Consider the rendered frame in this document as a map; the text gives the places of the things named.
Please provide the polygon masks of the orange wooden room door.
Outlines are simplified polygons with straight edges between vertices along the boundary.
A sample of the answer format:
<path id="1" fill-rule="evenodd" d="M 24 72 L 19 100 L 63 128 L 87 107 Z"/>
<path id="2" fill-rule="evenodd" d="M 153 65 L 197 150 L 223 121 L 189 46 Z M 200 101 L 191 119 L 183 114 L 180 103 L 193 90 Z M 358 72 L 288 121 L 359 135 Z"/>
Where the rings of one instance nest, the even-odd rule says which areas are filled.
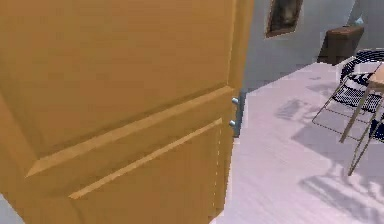
<path id="1" fill-rule="evenodd" d="M 255 0 L 0 0 L 0 194 L 24 224 L 210 224 Z"/>

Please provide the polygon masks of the dark brown wooden cabinet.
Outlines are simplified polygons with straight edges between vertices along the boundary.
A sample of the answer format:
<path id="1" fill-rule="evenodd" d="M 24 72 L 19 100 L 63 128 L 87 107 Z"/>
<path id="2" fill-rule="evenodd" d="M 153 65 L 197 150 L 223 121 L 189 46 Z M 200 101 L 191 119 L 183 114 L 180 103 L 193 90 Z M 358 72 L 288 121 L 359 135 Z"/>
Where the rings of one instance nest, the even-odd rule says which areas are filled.
<path id="1" fill-rule="evenodd" d="M 360 25 L 343 26 L 326 32 L 317 61 L 331 65 L 351 57 L 364 33 Z"/>

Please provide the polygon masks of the brown framed wall picture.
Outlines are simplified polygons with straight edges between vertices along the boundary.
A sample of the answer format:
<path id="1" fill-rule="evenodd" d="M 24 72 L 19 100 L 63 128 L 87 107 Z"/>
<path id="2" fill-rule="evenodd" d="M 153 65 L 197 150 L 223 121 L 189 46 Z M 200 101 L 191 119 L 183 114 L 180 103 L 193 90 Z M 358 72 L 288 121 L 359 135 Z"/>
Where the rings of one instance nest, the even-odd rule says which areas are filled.
<path id="1" fill-rule="evenodd" d="M 265 37 L 294 32 L 303 0 L 271 0 Z"/>

